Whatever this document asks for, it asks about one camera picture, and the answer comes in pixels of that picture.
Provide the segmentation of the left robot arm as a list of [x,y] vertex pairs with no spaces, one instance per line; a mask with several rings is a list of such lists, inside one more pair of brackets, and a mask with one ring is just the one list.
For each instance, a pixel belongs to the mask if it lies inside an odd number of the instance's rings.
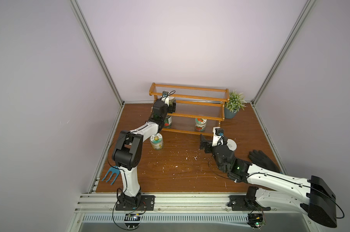
[[120,171],[123,189],[117,200],[126,207],[137,208],[142,202],[141,187],[138,181],[137,166],[141,160],[143,143],[159,133],[165,125],[168,114],[176,111],[176,101],[156,100],[148,121],[133,130],[123,130],[119,134],[112,159]]

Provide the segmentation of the sunflower seed jar green label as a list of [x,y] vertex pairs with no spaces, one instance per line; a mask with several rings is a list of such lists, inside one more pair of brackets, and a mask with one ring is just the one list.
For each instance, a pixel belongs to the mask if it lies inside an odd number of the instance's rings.
[[163,136],[160,133],[156,133],[150,137],[150,143],[154,150],[161,150],[163,148]]

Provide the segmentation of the tomato seed jar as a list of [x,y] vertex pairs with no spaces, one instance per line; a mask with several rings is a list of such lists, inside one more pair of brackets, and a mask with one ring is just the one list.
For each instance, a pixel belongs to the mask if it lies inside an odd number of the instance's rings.
[[195,130],[196,131],[205,131],[207,125],[207,119],[196,118],[195,119]]

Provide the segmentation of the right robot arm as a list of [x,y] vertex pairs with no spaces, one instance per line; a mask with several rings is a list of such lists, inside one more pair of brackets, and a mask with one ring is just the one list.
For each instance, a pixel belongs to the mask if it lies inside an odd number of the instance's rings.
[[250,184],[245,204],[251,210],[286,208],[307,215],[314,222],[336,228],[340,206],[335,193],[320,177],[310,179],[282,174],[278,167],[262,151],[252,151],[251,162],[239,159],[230,150],[223,133],[215,134],[212,140],[200,136],[200,149],[210,153],[217,168],[225,178],[235,183]]

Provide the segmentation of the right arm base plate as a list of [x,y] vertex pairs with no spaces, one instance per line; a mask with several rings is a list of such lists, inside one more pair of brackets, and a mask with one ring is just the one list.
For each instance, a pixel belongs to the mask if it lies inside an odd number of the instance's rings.
[[248,198],[246,195],[230,195],[227,207],[232,211],[270,211],[271,207],[262,207],[255,200]]

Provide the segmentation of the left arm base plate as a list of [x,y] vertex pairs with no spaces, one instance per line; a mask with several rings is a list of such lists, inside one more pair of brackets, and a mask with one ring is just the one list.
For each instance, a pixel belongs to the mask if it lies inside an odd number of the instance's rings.
[[153,211],[155,205],[154,195],[141,195],[136,197],[118,196],[118,202],[115,206],[116,211]]

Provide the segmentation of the yellow flower seed jar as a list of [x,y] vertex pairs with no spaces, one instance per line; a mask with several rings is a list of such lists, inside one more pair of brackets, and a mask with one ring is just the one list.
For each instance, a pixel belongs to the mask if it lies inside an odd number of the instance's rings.
[[169,97],[169,113],[175,112],[176,109],[176,100],[175,97]]

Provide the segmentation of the white lid seed can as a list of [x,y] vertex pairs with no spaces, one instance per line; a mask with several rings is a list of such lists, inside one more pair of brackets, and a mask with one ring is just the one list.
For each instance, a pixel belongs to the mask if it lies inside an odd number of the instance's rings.
[[227,145],[228,149],[231,151],[235,151],[237,149],[237,144],[232,139],[228,139],[226,142],[226,145]]

